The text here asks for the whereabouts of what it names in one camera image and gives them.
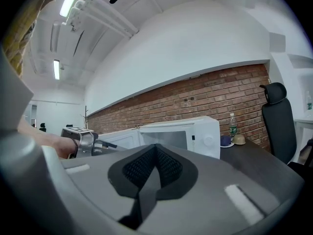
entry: office chair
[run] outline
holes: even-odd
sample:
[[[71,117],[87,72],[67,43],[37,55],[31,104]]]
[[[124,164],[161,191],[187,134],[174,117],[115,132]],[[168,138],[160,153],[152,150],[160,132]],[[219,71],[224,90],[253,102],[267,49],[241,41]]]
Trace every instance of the office chair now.
[[[281,83],[260,85],[260,87],[265,89],[267,100],[267,104],[262,107],[262,115],[268,132],[271,152],[282,162],[288,164],[296,152],[297,141],[291,105],[286,98],[287,90]],[[312,145],[313,140],[311,139],[301,151]],[[293,162],[288,165],[300,176],[303,176],[305,167],[309,167],[312,158],[313,153],[311,152],[304,166]]]
[[[47,131],[47,129],[45,128],[45,123],[41,123],[40,127],[41,127],[41,128],[39,128],[40,131],[43,131],[43,132]]]

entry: white wall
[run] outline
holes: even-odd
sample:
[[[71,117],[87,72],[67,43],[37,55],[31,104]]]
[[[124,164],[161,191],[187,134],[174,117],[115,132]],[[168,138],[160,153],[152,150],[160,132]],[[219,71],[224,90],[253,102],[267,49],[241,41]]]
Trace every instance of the white wall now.
[[[37,106],[32,105],[31,106],[31,119],[36,119],[37,117]]]
[[[211,0],[148,20],[98,67],[86,88],[94,113],[132,95],[193,75],[269,59],[269,34],[246,12]]]
[[[24,114],[23,114],[23,118],[26,120],[27,123],[31,124],[31,104],[28,104],[28,106],[26,107]]]
[[[270,33],[272,53],[267,68],[271,81],[285,85],[293,117],[303,117],[306,91],[313,94],[313,49],[302,26],[283,0],[258,3],[247,11]],[[312,138],[313,130],[301,129],[297,135],[302,136],[300,150]]]
[[[83,89],[36,75],[27,56],[22,80],[34,93],[30,103],[37,105],[37,128],[45,123],[47,133],[60,135],[67,124],[84,127],[81,116],[85,115]]]
[[[47,133],[60,135],[67,124],[84,127],[84,105],[32,101],[37,104],[37,129],[45,123]]]

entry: appliance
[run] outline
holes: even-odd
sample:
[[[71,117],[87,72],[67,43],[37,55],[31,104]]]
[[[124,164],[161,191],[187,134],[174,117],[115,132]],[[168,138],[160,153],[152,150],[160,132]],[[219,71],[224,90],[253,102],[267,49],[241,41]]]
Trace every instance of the appliance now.
[[[160,143],[220,158],[220,125],[207,116],[151,123],[99,135],[99,139],[126,149]]]
[[[61,132],[61,137],[73,139],[77,149],[75,153],[69,155],[69,159],[84,158],[89,156],[100,156],[116,151],[126,150],[118,145],[104,142],[98,139],[98,134],[93,130],[88,130],[81,127],[66,127]]]

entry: person's arm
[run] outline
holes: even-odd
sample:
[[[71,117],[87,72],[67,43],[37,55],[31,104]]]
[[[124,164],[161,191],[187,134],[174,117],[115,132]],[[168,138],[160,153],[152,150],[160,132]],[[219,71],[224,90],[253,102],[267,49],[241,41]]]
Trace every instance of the person's arm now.
[[[38,145],[53,147],[60,158],[67,159],[69,154],[76,151],[76,145],[72,139],[39,131],[29,125],[24,118],[19,123],[18,131],[32,137]]]

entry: brick wall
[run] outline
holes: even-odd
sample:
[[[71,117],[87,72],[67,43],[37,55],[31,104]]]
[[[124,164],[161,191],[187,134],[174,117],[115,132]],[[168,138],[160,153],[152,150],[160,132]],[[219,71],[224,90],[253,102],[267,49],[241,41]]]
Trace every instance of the brick wall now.
[[[99,134],[144,124],[200,116],[220,122],[229,134],[233,112],[238,132],[269,150],[261,108],[266,103],[260,84],[268,84],[264,65],[250,65],[203,74],[172,83],[117,103],[88,117],[88,128]]]

